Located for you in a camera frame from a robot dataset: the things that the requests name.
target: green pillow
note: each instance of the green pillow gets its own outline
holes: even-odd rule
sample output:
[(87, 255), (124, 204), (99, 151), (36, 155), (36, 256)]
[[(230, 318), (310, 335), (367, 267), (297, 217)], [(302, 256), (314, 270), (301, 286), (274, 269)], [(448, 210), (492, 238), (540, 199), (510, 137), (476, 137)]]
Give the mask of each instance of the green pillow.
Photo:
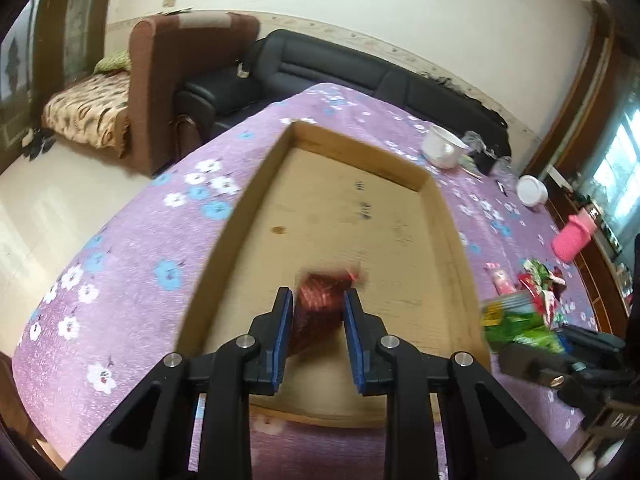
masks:
[(112, 70), (126, 70), (131, 72), (131, 58), (128, 50), (115, 52), (110, 56), (103, 57), (95, 66), (94, 74), (98, 72), (111, 72)]

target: brown armchair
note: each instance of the brown armchair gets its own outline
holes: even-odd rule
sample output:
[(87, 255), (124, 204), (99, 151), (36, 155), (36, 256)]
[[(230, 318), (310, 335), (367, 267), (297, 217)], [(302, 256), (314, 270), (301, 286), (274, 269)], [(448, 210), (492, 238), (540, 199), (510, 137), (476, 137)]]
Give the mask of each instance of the brown armchair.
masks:
[(128, 165), (152, 175), (179, 158), (172, 127), (176, 87), (190, 76), (237, 64), (259, 29), (253, 16), (208, 10), (149, 16), (136, 24), (129, 38)]

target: metal screw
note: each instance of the metal screw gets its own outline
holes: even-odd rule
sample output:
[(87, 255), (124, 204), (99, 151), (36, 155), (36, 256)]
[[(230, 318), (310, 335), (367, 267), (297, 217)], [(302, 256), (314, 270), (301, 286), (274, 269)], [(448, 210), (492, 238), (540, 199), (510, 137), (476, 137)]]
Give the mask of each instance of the metal screw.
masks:
[(474, 362), (473, 356), (466, 352), (458, 352), (456, 356), (453, 358), (453, 360), (457, 362), (460, 366), (469, 366)]
[(551, 386), (552, 388), (557, 388), (558, 386), (561, 386), (562, 383), (564, 383), (564, 376), (560, 375), (555, 379), (551, 379), (549, 386)]
[(169, 368), (175, 368), (182, 362), (182, 356), (177, 354), (176, 352), (171, 352), (164, 356), (162, 359), (164, 366), (168, 366)]
[(383, 335), (380, 344), (385, 348), (395, 348), (400, 344), (400, 340), (394, 335)]
[(255, 337), (249, 334), (241, 335), (238, 339), (236, 339), (236, 344), (240, 348), (249, 348), (249, 346), (253, 346), (255, 343)]

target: white plastic container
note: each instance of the white plastic container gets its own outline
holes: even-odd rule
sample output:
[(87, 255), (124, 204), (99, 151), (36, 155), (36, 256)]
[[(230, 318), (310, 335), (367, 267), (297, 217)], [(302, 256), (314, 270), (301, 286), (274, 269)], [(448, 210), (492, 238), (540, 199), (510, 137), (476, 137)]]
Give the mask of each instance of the white plastic container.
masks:
[(520, 201), (527, 207), (545, 204), (546, 199), (549, 197), (545, 185), (530, 175), (520, 177), (516, 186), (516, 193)]

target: cardboard box tray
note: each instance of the cardboard box tray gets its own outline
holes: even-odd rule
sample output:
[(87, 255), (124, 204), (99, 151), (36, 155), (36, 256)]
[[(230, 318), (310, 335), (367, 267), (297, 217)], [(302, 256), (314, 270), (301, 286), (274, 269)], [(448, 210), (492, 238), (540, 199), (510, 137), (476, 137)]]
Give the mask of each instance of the cardboard box tray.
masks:
[[(489, 365), (473, 275), (446, 202), (422, 168), (306, 123), (284, 131), (244, 190), (201, 276), (177, 350), (215, 351), (270, 310), (304, 270), (358, 264), (366, 312), (423, 352), (465, 350)], [(287, 360), (254, 406), (334, 426), (378, 426), (384, 397), (361, 397), (344, 331)]]

